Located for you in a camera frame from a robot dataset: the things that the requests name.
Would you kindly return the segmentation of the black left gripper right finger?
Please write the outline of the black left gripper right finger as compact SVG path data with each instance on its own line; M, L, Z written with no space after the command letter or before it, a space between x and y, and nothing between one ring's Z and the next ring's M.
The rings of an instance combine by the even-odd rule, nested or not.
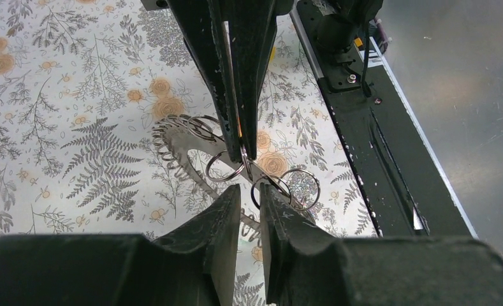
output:
M261 238L266 300L276 305L336 304L336 239L262 183Z

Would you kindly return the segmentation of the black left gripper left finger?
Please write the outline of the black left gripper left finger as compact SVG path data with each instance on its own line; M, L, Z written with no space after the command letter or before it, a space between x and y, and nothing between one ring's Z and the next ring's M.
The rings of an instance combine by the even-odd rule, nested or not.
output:
M156 305L233 303L241 190L229 186L208 208L154 240L161 249Z

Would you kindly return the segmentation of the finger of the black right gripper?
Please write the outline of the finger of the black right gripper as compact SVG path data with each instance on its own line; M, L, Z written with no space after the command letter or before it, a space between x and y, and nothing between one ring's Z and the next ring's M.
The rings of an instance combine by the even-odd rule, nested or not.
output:
M277 31L274 1L226 1L241 143L257 156L258 101Z
M219 1L174 0L168 6L212 96L231 161L242 161L232 67Z

